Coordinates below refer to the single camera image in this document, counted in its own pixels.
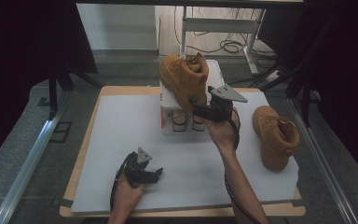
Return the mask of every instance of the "human hand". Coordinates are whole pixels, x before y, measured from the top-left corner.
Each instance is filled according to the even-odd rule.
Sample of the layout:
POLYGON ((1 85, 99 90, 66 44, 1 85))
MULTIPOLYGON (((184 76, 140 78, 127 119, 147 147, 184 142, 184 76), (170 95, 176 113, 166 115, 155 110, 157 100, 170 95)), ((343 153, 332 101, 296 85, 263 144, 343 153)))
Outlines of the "human hand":
MULTIPOLYGON (((237 108, 233 108, 235 112, 232 113, 231 119, 239 127, 240 118, 238 117, 237 108)), ((219 149, 220 153, 229 153, 234 151, 235 133, 228 121, 215 123, 207 119, 201 119, 208 129, 212 141, 219 149)))
POLYGON ((141 200, 146 184, 139 184, 133 189, 127 177, 122 174, 117 182, 113 211, 108 223, 124 223, 132 209, 141 200))

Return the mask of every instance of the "gray carpet floor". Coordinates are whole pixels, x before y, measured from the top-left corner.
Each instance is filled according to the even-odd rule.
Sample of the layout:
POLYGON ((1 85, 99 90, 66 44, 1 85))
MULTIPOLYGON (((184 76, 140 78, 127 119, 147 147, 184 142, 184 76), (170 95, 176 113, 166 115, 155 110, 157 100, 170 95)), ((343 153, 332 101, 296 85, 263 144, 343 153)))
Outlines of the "gray carpet floor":
MULTIPOLYGON (((219 62, 226 82, 251 77, 242 58, 210 58, 219 62)), ((97 63, 98 75, 91 75, 103 85, 158 86, 160 58, 97 63)), ((57 127, 69 128, 67 135, 54 133, 24 191, 10 223, 105 223, 103 218, 67 218, 59 214, 62 198, 74 168, 77 153, 88 127, 99 90, 72 76, 75 89, 69 92, 57 127)), ((252 81, 233 85, 248 87, 252 81)), ((281 115, 296 122, 284 95, 288 82, 266 91, 268 103, 281 115)), ((49 107, 48 83, 35 85, 29 104, 11 134, 0 148, 0 205, 15 179, 30 148, 39 135, 49 107)), ((324 121, 317 104, 310 106, 310 128, 323 151, 337 182, 348 197, 358 218, 358 164, 324 121)), ((307 213, 303 217, 270 217, 270 223, 344 223, 337 203, 302 136, 294 157, 299 164, 298 188, 307 213)), ((128 223, 235 223, 233 218, 145 218, 128 223)))

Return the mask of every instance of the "human arm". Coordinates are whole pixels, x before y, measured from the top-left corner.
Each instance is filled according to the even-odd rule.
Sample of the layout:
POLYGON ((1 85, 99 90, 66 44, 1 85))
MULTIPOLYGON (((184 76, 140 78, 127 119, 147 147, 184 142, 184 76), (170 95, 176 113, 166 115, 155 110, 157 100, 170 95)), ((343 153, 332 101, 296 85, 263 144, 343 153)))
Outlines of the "human arm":
MULTIPOLYGON (((232 120, 238 127, 240 121, 236 113, 232 113, 232 120)), ((214 123, 207 119, 203 119, 202 121, 207 127, 208 132, 222 157, 227 181, 233 195, 240 205, 260 223, 268 223, 263 207, 261 206, 260 201, 258 201, 235 153, 235 134, 233 128, 227 121, 219 123, 214 123)), ((253 223, 235 203, 232 203, 232 205, 238 223, 253 223)))
POLYGON ((139 184, 133 189, 125 175, 121 175, 117 182, 114 200, 114 209, 108 219, 108 224, 123 224, 126 222, 132 209, 144 194, 146 184, 139 184))

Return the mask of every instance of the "tan boot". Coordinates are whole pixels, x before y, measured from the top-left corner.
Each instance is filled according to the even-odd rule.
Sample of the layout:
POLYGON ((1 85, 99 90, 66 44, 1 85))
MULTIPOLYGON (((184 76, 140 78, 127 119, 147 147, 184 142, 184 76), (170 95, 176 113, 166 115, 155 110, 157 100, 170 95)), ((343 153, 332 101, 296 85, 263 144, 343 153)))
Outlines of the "tan boot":
POLYGON ((290 120, 279 117, 268 105, 253 114, 253 126, 261 141, 261 160, 272 171, 283 170, 299 144, 299 133, 290 120))
POLYGON ((183 60, 177 55, 167 55, 159 65, 162 84, 173 91, 176 101, 186 113, 193 113, 193 106, 206 105, 206 80, 209 74, 205 58, 198 53, 183 60))

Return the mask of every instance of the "white wall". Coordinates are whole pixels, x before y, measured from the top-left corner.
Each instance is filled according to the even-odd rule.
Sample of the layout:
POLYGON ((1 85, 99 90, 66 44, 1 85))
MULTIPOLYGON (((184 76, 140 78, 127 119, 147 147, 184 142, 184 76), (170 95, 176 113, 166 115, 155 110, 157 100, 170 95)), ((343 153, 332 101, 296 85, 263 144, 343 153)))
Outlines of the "white wall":
POLYGON ((91 49, 158 49, 154 6, 77 4, 91 49))

